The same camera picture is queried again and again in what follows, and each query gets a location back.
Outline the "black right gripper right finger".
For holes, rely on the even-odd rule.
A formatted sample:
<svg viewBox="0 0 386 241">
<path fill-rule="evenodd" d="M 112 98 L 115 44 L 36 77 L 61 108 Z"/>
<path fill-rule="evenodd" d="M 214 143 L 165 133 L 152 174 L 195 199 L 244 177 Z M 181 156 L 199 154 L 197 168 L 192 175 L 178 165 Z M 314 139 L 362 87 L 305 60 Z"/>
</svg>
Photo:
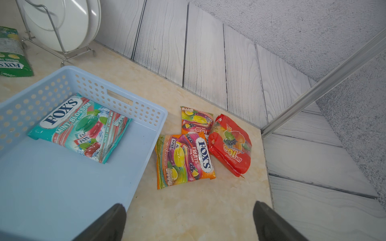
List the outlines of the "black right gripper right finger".
<svg viewBox="0 0 386 241">
<path fill-rule="evenodd" d="M 308 240 L 264 202 L 255 203 L 253 219 L 260 241 Z"/>
</svg>

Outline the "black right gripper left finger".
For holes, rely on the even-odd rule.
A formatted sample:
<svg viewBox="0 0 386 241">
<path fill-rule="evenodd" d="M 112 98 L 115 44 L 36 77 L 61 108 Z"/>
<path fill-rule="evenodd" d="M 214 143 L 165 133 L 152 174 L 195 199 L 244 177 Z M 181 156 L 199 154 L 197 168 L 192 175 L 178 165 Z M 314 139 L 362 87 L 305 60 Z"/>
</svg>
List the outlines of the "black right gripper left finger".
<svg viewBox="0 0 386 241">
<path fill-rule="evenodd" d="M 74 241 L 120 241 L 126 224 L 126 210 L 122 204 L 115 204 Z"/>
</svg>

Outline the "light blue plastic basket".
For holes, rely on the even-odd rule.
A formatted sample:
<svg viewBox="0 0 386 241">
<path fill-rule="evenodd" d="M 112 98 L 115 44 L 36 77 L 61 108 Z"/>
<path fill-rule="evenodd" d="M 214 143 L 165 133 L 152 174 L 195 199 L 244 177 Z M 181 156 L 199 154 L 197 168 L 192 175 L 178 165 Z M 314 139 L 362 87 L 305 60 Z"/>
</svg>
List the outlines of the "light blue plastic basket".
<svg viewBox="0 0 386 241">
<path fill-rule="evenodd" d="M 28 133 L 74 94 L 132 121 L 105 164 Z M 1 240 L 70 241 L 120 203 L 128 209 L 165 108 L 74 66 L 1 103 Z"/>
</svg>

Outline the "teal Fox's mint bag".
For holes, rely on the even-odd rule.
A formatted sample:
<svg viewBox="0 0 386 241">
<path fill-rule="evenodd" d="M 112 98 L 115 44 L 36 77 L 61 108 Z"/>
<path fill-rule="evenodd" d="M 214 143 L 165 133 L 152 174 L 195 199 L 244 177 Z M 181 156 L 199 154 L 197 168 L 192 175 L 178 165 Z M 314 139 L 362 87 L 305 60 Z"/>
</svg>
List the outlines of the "teal Fox's mint bag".
<svg viewBox="0 0 386 241">
<path fill-rule="evenodd" d="M 131 121 L 75 94 L 44 117 L 28 133 L 28 137 L 53 142 L 105 164 Z"/>
</svg>

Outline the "green Fox's spring tea bag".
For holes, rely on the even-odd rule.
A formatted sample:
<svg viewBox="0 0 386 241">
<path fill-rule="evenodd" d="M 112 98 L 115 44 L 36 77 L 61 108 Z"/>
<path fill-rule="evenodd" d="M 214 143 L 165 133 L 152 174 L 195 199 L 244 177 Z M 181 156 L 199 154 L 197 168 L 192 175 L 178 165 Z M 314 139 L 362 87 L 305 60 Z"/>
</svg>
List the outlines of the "green Fox's spring tea bag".
<svg viewBox="0 0 386 241">
<path fill-rule="evenodd" d="M 1 26 L 1 76 L 31 77 L 33 70 L 24 54 L 18 31 Z"/>
</svg>

